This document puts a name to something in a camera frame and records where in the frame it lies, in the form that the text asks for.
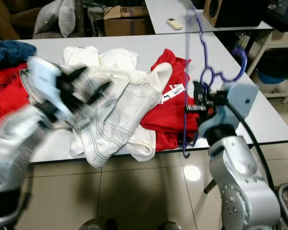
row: red cloth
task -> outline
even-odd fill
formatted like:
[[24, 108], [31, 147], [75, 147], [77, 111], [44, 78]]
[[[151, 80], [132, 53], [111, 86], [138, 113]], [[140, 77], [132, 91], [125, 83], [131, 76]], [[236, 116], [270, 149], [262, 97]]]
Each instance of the red cloth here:
[[[157, 65], [168, 62], [173, 67], [173, 73], [165, 87], [163, 94], [171, 90], [170, 85], [186, 85], [185, 77], [187, 61], [175, 57], [172, 51], [165, 49], [157, 62], [151, 67], [153, 70]], [[185, 91], [175, 97], [158, 104], [149, 111], [141, 121], [141, 126], [156, 131], [156, 151], [175, 149], [178, 146], [179, 136], [183, 134], [184, 123], [184, 98]], [[188, 104], [194, 104], [194, 99], [187, 97]], [[196, 118], [197, 114], [187, 114], [187, 135], [191, 138], [197, 131]]]
[[26, 69], [27, 64], [0, 70], [0, 121], [3, 117], [25, 104], [29, 103], [29, 96], [20, 79], [19, 71]]

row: speaker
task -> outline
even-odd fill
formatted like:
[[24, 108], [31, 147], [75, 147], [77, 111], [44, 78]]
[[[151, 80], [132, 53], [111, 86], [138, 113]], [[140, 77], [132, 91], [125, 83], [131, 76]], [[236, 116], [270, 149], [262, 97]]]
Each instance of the speaker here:
[[269, 0], [207, 0], [204, 16], [214, 27], [258, 26]]

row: clothing tag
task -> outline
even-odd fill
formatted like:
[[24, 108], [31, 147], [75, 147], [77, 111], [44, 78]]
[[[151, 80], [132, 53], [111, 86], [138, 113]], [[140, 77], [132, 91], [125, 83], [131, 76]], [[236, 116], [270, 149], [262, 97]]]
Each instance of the clothing tag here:
[[161, 100], [161, 104], [163, 104], [163, 102], [166, 102], [167, 100], [176, 97], [178, 94], [180, 94], [181, 92], [184, 91], [184, 86], [183, 84], [175, 84], [174, 87], [173, 85], [169, 85], [169, 87], [172, 89], [170, 91], [168, 91], [167, 93], [162, 95], [162, 100]]

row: cushion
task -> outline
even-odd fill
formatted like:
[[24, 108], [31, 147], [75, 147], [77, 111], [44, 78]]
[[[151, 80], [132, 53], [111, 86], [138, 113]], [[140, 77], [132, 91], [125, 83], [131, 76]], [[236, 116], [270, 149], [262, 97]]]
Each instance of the cushion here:
[[49, 31], [57, 23], [61, 4], [62, 0], [55, 0], [41, 9], [35, 24], [35, 34]]
[[68, 37], [75, 29], [76, 15], [73, 0], [63, 0], [59, 11], [59, 27], [63, 37]]
[[41, 9], [42, 9], [41, 7], [33, 8], [27, 11], [13, 14], [10, 17], [10, 22], [12, 25], [30, 27], [33, 30], [35, 27], [38, 13], [40, 12]]

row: tile floor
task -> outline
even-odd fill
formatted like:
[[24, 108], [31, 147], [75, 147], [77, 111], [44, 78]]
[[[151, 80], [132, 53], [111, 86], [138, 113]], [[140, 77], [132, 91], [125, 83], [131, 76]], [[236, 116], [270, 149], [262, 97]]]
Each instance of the tile floor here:
[[[288, 104], [271, 104], [288, 124]], [[262, 149], [275, 184], [288, 182], [288, 144]], [[182, 153], [142, 163], [116, 157], [102, 170], [85, 161], [40, 164], [32, 203], [16, 229], [77, 230], [89, 219], [106, 217], [115, 218], [120, 230], [156, 230], [167, 220], [184, 230], [220, 230], [219, 191], [203, 193], [210, 180], [205, 151], [192, 152], [188, 160]]]

